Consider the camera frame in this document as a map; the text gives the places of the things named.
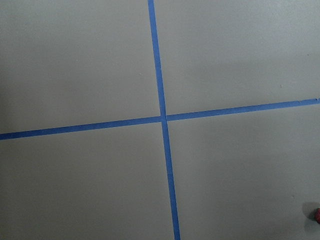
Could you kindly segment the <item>red strawberry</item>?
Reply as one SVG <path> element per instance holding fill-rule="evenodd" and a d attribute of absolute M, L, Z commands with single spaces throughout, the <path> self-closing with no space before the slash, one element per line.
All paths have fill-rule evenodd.
<path fill-rule="evenodd" d="M 320 208 L 317 208 L 314 212 L 314 220 L 320 224 Z"/>

